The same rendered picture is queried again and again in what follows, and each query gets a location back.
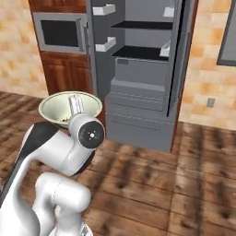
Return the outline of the grey open fridge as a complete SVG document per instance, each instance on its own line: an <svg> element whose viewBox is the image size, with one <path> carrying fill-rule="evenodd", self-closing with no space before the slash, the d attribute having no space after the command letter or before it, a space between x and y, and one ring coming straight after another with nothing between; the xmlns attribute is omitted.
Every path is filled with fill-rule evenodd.
<svg viewBox="0 0 236 236"><path fill-rule="evenodd" d="M183 70L175 120L172 121L167 117L167 112L183 0L125 0L124 20L172 22L173 25L171 30L117 28L124 30L124 46L161 49L169 41L171 48L169 60L158 61L168 64L164 86L127 82L116 78L111 81L110 92L102 100L105 105L105 123L109 140L141 148L171 151L179 120L197 5L198 0L195 0L189 50ZM173 18L163 16L167 6L174 7Z"/></svg>

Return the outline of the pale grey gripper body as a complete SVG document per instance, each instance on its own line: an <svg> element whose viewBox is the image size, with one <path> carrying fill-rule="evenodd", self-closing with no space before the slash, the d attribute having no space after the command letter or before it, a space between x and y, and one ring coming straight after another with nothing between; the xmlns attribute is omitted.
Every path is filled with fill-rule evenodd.
<svg viewBox="0 0 236 236"><path fill-rule="evenodd" d="M83 113L83 101L78 95L72 95L68 98L70 111L72 114Z"/></svg>

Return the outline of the grey microwave oven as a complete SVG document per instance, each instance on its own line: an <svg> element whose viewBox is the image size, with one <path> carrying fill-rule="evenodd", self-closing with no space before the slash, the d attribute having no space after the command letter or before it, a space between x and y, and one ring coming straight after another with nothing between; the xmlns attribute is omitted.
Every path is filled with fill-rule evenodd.
<svg viewBox="0 0 236 236"><path fill-rule="evenodd" d="M81 52L77 41L76 20L81 18L84 36L84 52ZM85 28L88 23L84 13L34 12L33 20L41 51L55 53L85 53Z"/></svg>

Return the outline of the grey fridge door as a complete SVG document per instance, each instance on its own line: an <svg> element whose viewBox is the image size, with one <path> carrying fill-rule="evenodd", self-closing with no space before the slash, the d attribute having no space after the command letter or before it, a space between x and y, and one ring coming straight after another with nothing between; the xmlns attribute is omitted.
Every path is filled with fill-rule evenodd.
<svg viewBox="0 0 236 236"><path fill-rule="evenodd" d="M171 81L170 99L167 117L175 120L176 106L179 99L180 86L183 80L183 70L189 50L189 40L192 27L192 20L195 10L195 0L183 0L180 28L178 31L177 46L173 64L173 74Z"/></svg>
<svg viewBox="0 0 236 236"><path fill-rule="evenodd" d="M124 21L125 0L87 0L88 38L91 52L92 78L95 94L103 100L115 78L113 54L124 46L124 30L113 25ZM115 4L115 12L106 16L94 16L92 7ZM105 53L97 52L96 44L104 44L108 37L115 37L116 44Z"/></svg>

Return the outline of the grey framed window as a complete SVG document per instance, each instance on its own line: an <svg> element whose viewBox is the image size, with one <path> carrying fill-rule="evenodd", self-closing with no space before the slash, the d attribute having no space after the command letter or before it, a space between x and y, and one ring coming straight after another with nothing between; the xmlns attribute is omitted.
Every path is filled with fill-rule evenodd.
<svg viewBox="0 0 236 236"><path fill-rule="evenodd" d="M231 0L230 12L219 50L217 64L236 66L236 0Z"/></svg>

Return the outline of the white fridge door bin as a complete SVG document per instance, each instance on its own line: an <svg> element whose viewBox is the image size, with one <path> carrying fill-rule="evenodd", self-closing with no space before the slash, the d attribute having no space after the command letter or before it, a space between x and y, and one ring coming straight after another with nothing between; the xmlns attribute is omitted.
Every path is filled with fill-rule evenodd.
<svg viewBox="0 0 236 236"><path fill-rule="evenodd" d="M163 16L165 18L173 18L174 17L174 7L173 6L167 6L164 9Z"/></svg>
<svg viewBox="0 0 236 236"><path fill-rule="evenodd" d="M106 16L115 12L115 4L106 4L105 6L92 7L94 16Z"/></svg>
<svg viewBox="0 0 236 236"><path fill-rule="evenodd" d="M108 52L116 44L115 37L108 37L104 44L96 44L95 49L97 52L105 53Z"/></svg>
<svg viewBox="0 0 236 236"><path fill-rule="evenodd" d="M159 55L162 57L168 57L170 54L171 43L168 41L164 46L161 47Z"/></svg>

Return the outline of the grey fridge drawer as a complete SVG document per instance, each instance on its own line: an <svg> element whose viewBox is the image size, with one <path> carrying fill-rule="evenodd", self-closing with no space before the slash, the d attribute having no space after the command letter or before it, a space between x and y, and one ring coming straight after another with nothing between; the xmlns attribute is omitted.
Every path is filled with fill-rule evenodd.
<svg viewBox="0 0 236 236"><path fill-rule="evenodd" d="M117 80L164 86L168 64L158 61L144 61L117 58L115 78Z"/></svg>

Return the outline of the grey right fridge door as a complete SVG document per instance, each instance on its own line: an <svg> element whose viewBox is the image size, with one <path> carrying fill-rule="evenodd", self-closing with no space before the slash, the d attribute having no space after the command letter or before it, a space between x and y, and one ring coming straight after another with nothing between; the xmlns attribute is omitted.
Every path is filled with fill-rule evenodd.
<svg viewBox="0 0 236 236"><path fill-rule="evenodd" d="M192 27L192 20L195 10L195 0L183 0L180 28L178 31L177 46L173 64L173 74L171 81L170 99L167 117L175 120L176 106L179 99L180 86L183 80L183 70L189 50L189 40Z"/></svg>

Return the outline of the black fridge shelf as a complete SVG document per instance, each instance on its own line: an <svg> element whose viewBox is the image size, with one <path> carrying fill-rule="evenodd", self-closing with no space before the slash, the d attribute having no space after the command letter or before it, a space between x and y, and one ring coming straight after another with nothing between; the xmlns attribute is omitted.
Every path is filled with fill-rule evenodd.
<svg viewBox="0 0 236 236"><path fill-rule="evenodd" d="M160 55L160 48L137 47L125 45L113 54L116 57L168 61L168 56Z"/></svg>
<svg viewBox="0 0 236 236"><path fill-rule="evenodd" d="M171 30L172 22L123 21L113 25L119 29Z"/></svg>

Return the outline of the grey left fridge door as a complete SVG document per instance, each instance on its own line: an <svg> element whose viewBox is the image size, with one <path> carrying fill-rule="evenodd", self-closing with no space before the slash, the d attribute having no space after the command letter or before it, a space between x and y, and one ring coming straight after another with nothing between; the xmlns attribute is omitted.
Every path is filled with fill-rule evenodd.
<svg viewBox="0 0 236 236"><path fill-rule="evenodd" d="M103 100L115 78L113 54L124 46L124 30L113 25L124 21L125 0L87 0L88 38L91 52L92 78L95 94ZM115 4L115 12L106 16L94 16L92 7ZM116 44L105 53L97 52L96 44L104 44L108 37L115 37Z"/></svg>

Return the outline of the pale green bowl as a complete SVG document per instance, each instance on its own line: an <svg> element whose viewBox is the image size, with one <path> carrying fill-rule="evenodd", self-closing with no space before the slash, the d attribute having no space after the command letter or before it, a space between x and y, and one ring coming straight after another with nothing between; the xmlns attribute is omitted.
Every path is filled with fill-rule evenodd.
<svg viewBox="0 0 236 236"><path fill-rule="evenodd" d="M96 96L83 91L63 91L54 93L42 100L39 105L41 117L53 124L57 124L67 129L69 122L62 122L62 120L74 115L70 111L68 100L72 95L78 95L82 99L84 106L83 113L97 117L102 111L102 103Z"/></svg>

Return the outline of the brown wooden cabinet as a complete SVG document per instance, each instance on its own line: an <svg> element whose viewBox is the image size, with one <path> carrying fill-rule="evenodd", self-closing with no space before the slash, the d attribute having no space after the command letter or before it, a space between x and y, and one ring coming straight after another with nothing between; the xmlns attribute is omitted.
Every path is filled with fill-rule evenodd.
<svg viewBox="0 0 236 236"><path fill-rule="evenodd" d="M29 0L33 19L34 12L84 13L86 0ZM40 50L41 62L50 94L65 90L92 92L89 69L88 23L85 28L85 53L55 53Z"/></svg>

